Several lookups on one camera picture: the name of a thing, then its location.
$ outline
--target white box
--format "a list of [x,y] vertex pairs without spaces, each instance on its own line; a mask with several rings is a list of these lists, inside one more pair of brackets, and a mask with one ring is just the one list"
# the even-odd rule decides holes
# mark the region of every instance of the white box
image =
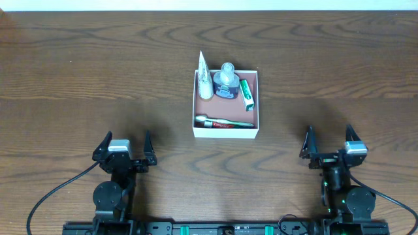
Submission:
[[[211,70],[214,74],[220,70]],[[195,85],[193,89],[193,119],[192,127],[195,138],[255,138],[259,132],[259,86],[258,74],[254,70],[236,70],[235,73],[240,80],[247,80],[251,94],[254,98],[255,107],[253,111],[246,111],[241,94],[233,100],[223,99],[214,95],[211,100],[204,101],[199,97],[197,91],[198,70],[195,71]],[[231,121],[245,121],[254,124],[252,129],[218,129],[200,127],[195,121],[196,115],[206,115],[208,118],[228,119]]]

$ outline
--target white wall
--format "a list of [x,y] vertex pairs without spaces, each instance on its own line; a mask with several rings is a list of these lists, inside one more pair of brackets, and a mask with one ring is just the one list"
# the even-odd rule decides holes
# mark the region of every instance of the white wall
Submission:
[[0,0],[4,11],[418,10],[418,0]]

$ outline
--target wooden table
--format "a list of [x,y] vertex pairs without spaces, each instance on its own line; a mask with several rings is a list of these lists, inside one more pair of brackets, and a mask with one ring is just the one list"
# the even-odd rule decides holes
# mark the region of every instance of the wooden table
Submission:
[[[193,73],[230,61],[259,71],[255,140],[195,139]],[[308,124],[320,151],[351,123],[370,149],[355,177],[418,210],[418,12],[11,12],[0,19],[0,234],[85,170],[107,131],[158,166],[138,177],[140,219],[312,217],[319,170],[299,159]],[[34,234],[90,221],[93,169],[42,204]],[[378,198],[375,219],[405,234],[412,215]]]

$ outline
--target green connector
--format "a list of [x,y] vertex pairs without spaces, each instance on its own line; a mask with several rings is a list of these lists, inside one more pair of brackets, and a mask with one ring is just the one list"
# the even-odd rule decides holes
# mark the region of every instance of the green connector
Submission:
[[180,227],[180,235],[189,235],[189,227],[188,226],[181,226]]
[[274,235],[274,227],[273,226],[266,226],[265,235]]

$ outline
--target red toothpaste tube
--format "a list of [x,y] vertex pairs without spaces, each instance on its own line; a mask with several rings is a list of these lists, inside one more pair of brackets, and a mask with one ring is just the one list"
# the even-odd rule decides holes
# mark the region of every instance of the red toothpaste tube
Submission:
[[245,129],[245,127],[237,126],[237,125],[231,125],[231,124],[223,124],[223,123],[217,123],[214,121],[205,121],[204,127],[206,128],[222,128],[222,129]]

